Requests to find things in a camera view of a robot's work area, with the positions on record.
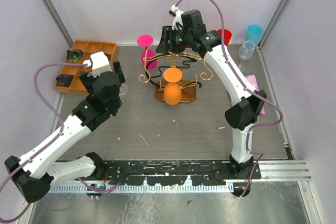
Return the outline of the clear wine glass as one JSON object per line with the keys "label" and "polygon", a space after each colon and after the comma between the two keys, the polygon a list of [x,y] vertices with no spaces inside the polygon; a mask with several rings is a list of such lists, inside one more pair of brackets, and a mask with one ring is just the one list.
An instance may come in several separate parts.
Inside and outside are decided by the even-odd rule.
{"label": "clear wine glass", "polygon": [[125,95],[128,92],[128,87],[123,83],[119,88],[119,95]]}
{"label": "clear wine glass", "polygon": [[237,66],[241,72],[245,70],[246,61],[249,60],[255,51],[256,45],[253,41],[245,41],[239,49]]}

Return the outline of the pink wine glass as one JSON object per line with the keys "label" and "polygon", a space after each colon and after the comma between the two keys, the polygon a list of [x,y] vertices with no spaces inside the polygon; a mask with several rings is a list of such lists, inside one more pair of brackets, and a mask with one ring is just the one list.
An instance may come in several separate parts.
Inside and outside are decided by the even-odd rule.
{"label": "pink wine glass", "polygon": [[141,53],[141,63],[143,68],[145,68],[149,63],[149,60],[155,56],[155,52],[150,49],[154,43],[154,39],[151,35],[144,34],[138,37],[137,43],[138,46],[144,48],[143,52]]}

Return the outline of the orange wine glass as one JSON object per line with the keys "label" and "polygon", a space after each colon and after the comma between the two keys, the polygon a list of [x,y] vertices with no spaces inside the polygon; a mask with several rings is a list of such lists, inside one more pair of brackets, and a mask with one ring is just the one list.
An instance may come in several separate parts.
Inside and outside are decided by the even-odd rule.
{"label": "orange wine glass", "polygon": [[167,84],[164,88],[164,102],[169,105],[176,105],[182,99],[182,90],[179,81],[182,78],[182,72],[178,68],[168,68],[163,74]]}

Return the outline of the red wine glass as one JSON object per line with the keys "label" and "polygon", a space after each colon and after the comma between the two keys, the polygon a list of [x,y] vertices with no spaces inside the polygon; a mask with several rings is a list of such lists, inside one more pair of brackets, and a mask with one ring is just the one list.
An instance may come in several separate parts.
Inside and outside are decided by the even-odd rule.
{"label": "red wine glass", "polygon": [[217,32],[220,36],[224,34],[224,44],[228,46],[232,37],[232,32],[228,29],[218,29]]}

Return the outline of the blue wine glass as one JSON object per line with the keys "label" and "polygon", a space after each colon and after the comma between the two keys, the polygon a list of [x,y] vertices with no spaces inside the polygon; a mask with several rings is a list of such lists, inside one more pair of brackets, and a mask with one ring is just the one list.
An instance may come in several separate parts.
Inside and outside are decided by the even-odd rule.
{"label": "blue wine glass", "polygon": [[246,30],[245,40],[252,41],[256,44],[263,35],[263,32],[264,30],[261,26],[255,24],[249,25]]}

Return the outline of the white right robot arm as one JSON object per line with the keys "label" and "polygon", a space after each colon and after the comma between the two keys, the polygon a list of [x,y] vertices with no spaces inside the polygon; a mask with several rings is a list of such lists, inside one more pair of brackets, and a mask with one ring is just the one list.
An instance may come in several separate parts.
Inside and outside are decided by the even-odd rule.
{"label": "white right robot arm", "polygon": [[241,179],[254,165],[251,153],[251,127],[255,125],[267,97],[264,90],[257,91],[249,83],[222,44],[216,30],[207,31],[200,11],[169,11],[174,18],[171,26],[162,28],[160,43],[156,52],[180,53],[191,48],[216,72],[224,84],[232,106],[224,116],[233,130],[233,149],[229,156],[230,172]]}

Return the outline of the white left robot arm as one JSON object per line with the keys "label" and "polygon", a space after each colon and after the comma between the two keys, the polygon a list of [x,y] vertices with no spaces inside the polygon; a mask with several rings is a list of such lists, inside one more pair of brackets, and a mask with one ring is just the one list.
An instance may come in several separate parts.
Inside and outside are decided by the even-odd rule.
{"label": "white left robot arm", "polygon": [[42,199],[49,190],[73,179],[101,179],[107,165],[95,152],[65,163],[56,163],[68,149],[89,135],[111,116],[116,116],[122,102],[120,87],[125,83],[118,60],[107,62],[107,70],[99,74],[81,72],[82,84],[88,96],[61,122],[60,128],[33,150],[21,157],[10,156],[4,162],[11,180],[27,203]]}

